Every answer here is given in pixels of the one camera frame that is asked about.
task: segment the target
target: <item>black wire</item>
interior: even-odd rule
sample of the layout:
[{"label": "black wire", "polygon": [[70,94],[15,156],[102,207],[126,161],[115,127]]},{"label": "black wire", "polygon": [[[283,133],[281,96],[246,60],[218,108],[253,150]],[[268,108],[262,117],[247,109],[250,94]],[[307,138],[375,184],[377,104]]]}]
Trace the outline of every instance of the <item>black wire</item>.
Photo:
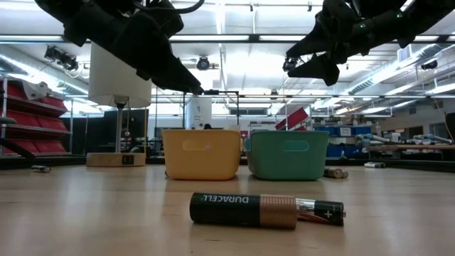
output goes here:
[{"label": "black wire", "polygon": [[197,9],[199,9],[204,4],[204,2],[205,2],[205,0],[199,0],[199,2],[197,2],[196,4],[194,4],[193,6],[190,6],[188,8],[170,9],[170,8],[164,8],[164,7],[146,7],[136,1],[133,1],[134,5],[142,11],[173,11],[178,14],[189,14],[191,12],[194,12]]}]

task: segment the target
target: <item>sign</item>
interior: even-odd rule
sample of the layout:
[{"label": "sign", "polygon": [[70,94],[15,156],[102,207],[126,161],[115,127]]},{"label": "sign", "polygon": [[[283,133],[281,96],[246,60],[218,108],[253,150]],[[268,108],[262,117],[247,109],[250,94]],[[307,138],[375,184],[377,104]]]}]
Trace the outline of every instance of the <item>sign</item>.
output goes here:
[{"label": "sign", "polygon": [[350,137],[351,136],[350,127],[341,127],[340,135],[344,137]]}]

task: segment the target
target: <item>copper battery top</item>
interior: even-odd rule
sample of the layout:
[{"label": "copper battery top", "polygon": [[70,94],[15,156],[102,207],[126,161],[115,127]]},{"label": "copper battery top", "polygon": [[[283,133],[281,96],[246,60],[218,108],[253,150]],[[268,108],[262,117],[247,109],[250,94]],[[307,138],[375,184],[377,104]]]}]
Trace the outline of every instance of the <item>copper battery top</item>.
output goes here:
[{"label": "copper battery top", "polygon": [[259,216],[263,227],[295,229],[298,216],[296,199],[293,196],[261,195]]}]

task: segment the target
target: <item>wooden table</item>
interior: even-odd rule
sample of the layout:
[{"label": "wooden table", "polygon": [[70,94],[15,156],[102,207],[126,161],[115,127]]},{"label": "wooden table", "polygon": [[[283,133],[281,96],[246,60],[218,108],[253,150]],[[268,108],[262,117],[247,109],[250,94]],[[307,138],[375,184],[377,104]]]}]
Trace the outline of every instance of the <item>wooden table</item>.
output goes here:
[{"label": "wooden table", "polygon": [[[164,166],[0,172],[0,255],[403,255],[455,253],[455,175],[345,168],[348,180],[166,180]],[[194,191],[343,201],[344,228],[295,231],[196,225]]]}]

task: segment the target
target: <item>green bin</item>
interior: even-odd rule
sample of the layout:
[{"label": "green bin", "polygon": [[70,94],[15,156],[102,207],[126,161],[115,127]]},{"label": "green bin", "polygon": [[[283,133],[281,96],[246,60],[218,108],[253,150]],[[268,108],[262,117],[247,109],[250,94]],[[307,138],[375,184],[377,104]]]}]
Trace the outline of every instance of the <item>green bin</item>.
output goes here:
[{"label": "green bin", "polygon": [[248,167],[270,181],[314,181],[326,165],[328,132],[253,132],[245,140]]}]

